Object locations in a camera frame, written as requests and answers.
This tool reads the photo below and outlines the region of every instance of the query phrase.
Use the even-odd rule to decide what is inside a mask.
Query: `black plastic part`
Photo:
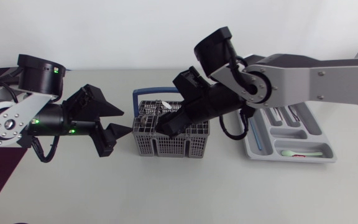
[[[58,136],[64,132],[64,122],[67,122],[63,115],[61,105],[53,103],[46,104],[34,119],[39,123],[30,123],[27,127],[27,133],[33,136]]]
[[[189,70],[179,73],[173,80],[173,84],[177,87],[185,101],[193,101],[202,97],[203,91],[210,86],[194,67],[190,67]]]
[[[24,69],[19,79],[20,89],[56,96],[62,94],[66,72],[63,65],[22,54],[19,55],[17,65]]]
[[[228,45],[231,46],[231,37],[229,28],[222,27],[207,36],[194,48],[194,53],[207,77],[229,62],[231,55]]]
[[[96,126],[89,136],[91,136],[93,140],[99,157],[106,157],[110,156],[114,150],[117,139],[129,134],[131,131],[132,128],[118,124],[110,124],[106,129],[103,129],[100,122],[96,122]]]
[[[70,119],[93,121],[103,116],[122,116],[123,111],[106,101],[102,91],[92,85],[85,85],[63,102]]]
[[[194,80],[192,76],[186,76],[190,83]],[[188,96],[184,91],[188,88],[181,88],[177,84],[186,83],[176,82],[175,86],[178,88],[182,96]],[[181,108],[174,113],[166,113],[158,119],[155,127],[156,132],[175,137],[182,133],[189,125],[193,123],[200,123],[209,119],[215,118],[219,115],[239,109],[245,102],[242,98],[234,93],[232,90],[217,83],[202,90],[198,90],[201,94],[197,94],[197,98],[191,97],[191,101],[186,99],[181,102]]]

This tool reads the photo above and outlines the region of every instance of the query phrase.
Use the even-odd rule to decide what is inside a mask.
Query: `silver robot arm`
[[[173,83],[184,98],[181,108],[159,119],[157,132],[177,136],[192,123],[219,117],[241,109],[243,123],[255,109],[283,107],[305,101],[358,104],[358,59],[320,61],[302,55],[276,54],[269,57],[237,56],[232,35],[223,27],[195,47],[205,75],[216,81],[209,85],[191,67]]]
[[[253,86],[252,93],[235,81],[229,64],[216,70],[211,77],[236,92],[253,108],[281,107],[305,101],[358,104],[358,58],[319,61],[301,55],[276,54],[247,67],[241,65],[239,73]]]

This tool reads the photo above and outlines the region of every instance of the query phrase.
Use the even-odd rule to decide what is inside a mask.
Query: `blue handle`
[[[179,93],[176,87],[152,87],[134,90],[132,98],[134,101],[134,115],[135,118],[139,115],[139,104],[137,102],[137,96],[152,93]]]

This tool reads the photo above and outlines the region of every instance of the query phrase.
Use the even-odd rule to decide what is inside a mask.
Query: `spoon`
[[[300,156],[322,156],[323,153],[322,152],[304,152],[304,153],[300,153],[300,152],[293,152],[291,150],[284,150],[281,152],[282,156],[294,156],[294,155],[300,155]]]

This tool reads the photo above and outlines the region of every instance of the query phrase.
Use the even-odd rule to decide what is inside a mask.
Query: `white table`
[[[132,126],[133,89],[173,86],[180,71],[68,72],[63,99],[95,85],[126,112],[103,119],[105,127]],[[337,154],[334,164],[252,161],[217,119],[203,159],[140,157],[132,134],[99,158],[91,138],[67,136],[48,164],[28,150],[0,193],[0,223],[358,223],[358,106],[309,106]],[[225,118],[238,133],[234,114]],[[45,148],[50,141],[42,138]]]

